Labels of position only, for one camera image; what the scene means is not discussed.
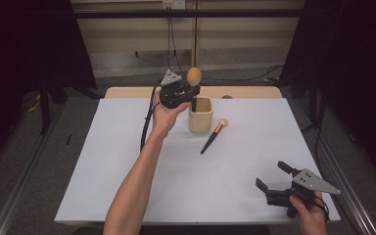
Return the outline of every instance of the forearm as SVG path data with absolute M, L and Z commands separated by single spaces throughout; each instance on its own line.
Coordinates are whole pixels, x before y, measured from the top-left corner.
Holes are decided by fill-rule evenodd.
M 105 222 L 104 234 L 138 234 L 165 135 L 152 131 L 133 168 L 124 178 Z

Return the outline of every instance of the person's arm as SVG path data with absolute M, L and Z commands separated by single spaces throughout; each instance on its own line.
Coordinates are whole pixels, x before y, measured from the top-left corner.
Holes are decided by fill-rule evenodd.
M 322 193 L 315 191 L 314 195 L 316 203 L 322 205 Z M 292 205 L 299 212 L 299 226 L 303 235 L 327 235 L 326 223 L 325 223 L 325 214 L 322 209 L 314 205 L 308 207 L 297 197 L 291 196 L 289 198 Z
M 157 92 L 154 105 L 159 102 L 159 92 Z M 188 103 L 184 103 L 173 110 L 165 108 L 162 104 L 154 106 L 152 131 L 136 163 L 117 190 L 106 217 L 104 234 L 139 233 L 162 144 L 175 125 L 177 116 L 188 106 Z

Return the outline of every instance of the gray carpet floor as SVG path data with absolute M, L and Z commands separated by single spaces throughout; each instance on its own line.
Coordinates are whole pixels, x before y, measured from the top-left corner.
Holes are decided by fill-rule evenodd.
M 265 73 L 262 69 L 249 70 L 211 70 L 205 71 L 204 77 L 217 77 L 223 80 L 203 79 L 207 85 L 267 85 L 263 79 L 266 75 L 247 81 L 241 79 L 258 77 Z M 280 70 L 270 73 L 278 76 Z M 95 91 L 104 94 L 111 86 L 152 86 L 162 74 L 137 75 L 129 77 L 109 77 L 98 79 L 99 88 Z M 34 170 L 28 180 L 18 209 L 8 227 L 7 234 L 72 234 L 77 227 L 70 227 L 54 222 L 64 192 L 69 184 L 75 163 L 84 144 L 86 134 L 96 112 L 98 101 L 91 100 L 81 94 L 66 89 L 68 101 L 63 105 L 51 104 L 51 111 L 62 110 L 60 118 L 55 121 L 42 154 L 39 156 Z M 289 87 L 281 88 L 282 95 L 288 99 L 292 112 L 300 128 L 307 127 L 307 110 L 302 111 L 299 104 L 307 104 L 307 98 L 293 99 Z M 0 152 L 0 211 L 10 196 L 18 179 L 23 173 L 32 148 L 39 136 L 41 114 L 23 112 L 13 133 Z M 322 135 L 334 153 L 340 167 L 344 171 L 355 193 L 371 215 L 376 226 L 376 168 L 369 160 L 362 146 L 350 138 L 350 133 L 340 122 L 333 109 L 327 107 Z M 314 154 L 315 137 L 311 132 L 304 135 L 309 149 Z M 319 153 L 321 168 L 328 181 L 334 184 L 334 177 L 329 165 Z M 345 217 L 355 224 L 351 210 L 343 197 L 337 197 L 337 208 L 342 220 L 328 224 L 330 234 L 355 234 Z M 268 225 L 273 235 L 301 234 L 297 224 Z M 259 234 L 255 226 L 216 227 L 213 230 L 193 228 L 176 228 L 172 234 Z M 89 231 L 88 234 L 101 234 Z

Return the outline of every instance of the white tabletop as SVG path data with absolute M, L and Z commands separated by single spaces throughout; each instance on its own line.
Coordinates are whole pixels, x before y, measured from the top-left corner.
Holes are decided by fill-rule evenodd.
M 188 129 L 181 114 L 164 141 L 145 224 L 246 224 L 290 222 L 286 209 L 268 206 L 255 186 L 290 188 L 292 177 L 277 167 L 319 171 L 286 99 L 213 99 L 212 129 L 229 123 L 206 152 L 211 133 Z M 115 193 L 139 155 L 149 99 L 101 100 L 55 221 L 103 222 Z M 331 220 L 340 217 L 323 195 Z

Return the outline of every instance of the person's left hand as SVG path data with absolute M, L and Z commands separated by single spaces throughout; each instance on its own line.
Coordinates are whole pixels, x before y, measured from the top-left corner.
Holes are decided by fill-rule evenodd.
M 154 97 L 154 127 L 153 131 L 158 131 L 160 134 L 163 134 L 164 137 L 167 137 L 169 131 L 173 128 L 176 123 L 176 118 L 180 113 L 185 111 L 189 107 L 189 103 L 182 103 L 175 109 L 168 109 L 167 107 L 160 104 L 160 92 L 157 91 Z

